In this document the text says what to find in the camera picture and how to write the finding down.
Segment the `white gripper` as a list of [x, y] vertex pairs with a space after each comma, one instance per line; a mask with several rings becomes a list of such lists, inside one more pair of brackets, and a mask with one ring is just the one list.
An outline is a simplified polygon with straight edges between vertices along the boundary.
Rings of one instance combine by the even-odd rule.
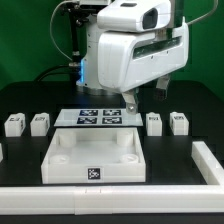
[[158, 40], [159, 36], [158, 32], [104, 32], [100, 36], [99, 83], [109, 91], [124, 92], [122, 97], [129, 114], [138, 112], [138, 91], [134, 88], [160, 77], [154, 97], [165, 100], [170, 83], [168, 73], [186, 65], [189, 47], [187, 24], [174, 28], [168, 40]]

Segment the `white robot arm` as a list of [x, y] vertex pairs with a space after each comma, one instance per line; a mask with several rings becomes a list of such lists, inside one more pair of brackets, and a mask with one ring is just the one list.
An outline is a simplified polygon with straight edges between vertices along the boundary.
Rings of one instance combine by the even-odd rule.
[[119, 93], [126, 111], [138, 111], [138, 88], [166, 82], [186, 65], [189, 28], [184, 0], [80, 0], [96, 16], [97, 75], [102, 89]]

